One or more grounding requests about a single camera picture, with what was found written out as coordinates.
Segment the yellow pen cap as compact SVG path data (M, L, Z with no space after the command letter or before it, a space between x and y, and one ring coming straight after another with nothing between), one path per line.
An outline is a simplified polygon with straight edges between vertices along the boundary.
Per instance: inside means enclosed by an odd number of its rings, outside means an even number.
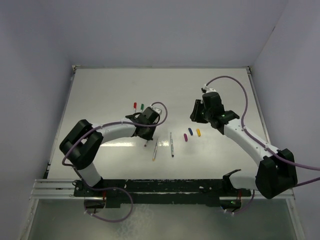
M201 132L200 132L200 130L198 128L196 129L196 132L197 132L198 137L200 137L201 136Z

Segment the purple pen cap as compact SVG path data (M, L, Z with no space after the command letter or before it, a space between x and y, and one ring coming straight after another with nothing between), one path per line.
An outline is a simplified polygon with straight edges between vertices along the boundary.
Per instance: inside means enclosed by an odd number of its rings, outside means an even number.
M188 141L188 136L187 136L186 133L183 134L183 137L184 137L185 142L187 142Z

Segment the yellow marker pen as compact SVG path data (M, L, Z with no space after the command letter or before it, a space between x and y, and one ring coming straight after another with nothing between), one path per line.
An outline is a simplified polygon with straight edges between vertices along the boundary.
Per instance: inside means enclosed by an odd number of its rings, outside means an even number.
M153 155L152 155L152 161L154 162L156 160L157 150L159 146L159 137L156 139Z

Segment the green marker pen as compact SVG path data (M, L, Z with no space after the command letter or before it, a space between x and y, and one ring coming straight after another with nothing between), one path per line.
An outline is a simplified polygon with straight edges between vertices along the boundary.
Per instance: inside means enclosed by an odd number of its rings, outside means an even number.
M143 110L144 110L144 104L142 103L142 104L140 105L140 112L142 113Z

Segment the red marker pen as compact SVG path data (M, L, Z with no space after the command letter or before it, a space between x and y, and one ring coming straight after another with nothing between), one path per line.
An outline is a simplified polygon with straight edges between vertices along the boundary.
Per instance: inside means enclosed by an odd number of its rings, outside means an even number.
M133 103L133 112L136 113L136 111L137 111L137 103L134 102Z

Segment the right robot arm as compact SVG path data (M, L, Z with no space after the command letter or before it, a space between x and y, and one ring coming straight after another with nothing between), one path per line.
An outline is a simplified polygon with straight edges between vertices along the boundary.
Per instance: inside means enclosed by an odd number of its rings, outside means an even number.
M280 150L264 143L242 124L234 111L225 110L217 92L204 93L201 99L195 100L190 120L210 124L238 144L257 165L254 173L236 169L225 174L222 190L226 195L233 196L240 189L247 189L259 191L266 199L272 199L297 185L293 153L287 148Z

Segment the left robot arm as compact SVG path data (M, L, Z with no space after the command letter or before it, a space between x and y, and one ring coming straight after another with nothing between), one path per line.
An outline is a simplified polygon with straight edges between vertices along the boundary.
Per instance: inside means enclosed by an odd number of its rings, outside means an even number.
M160 114L153 111L127 115L123 122L111 122L105 126L94 127L86 119L82 119L59 146L64 155L62 165L73 168L86 183L85 190L91 196L98 196L103 191L103 178L93 161L100 146L121 138L140 137L152 140L159 120Z

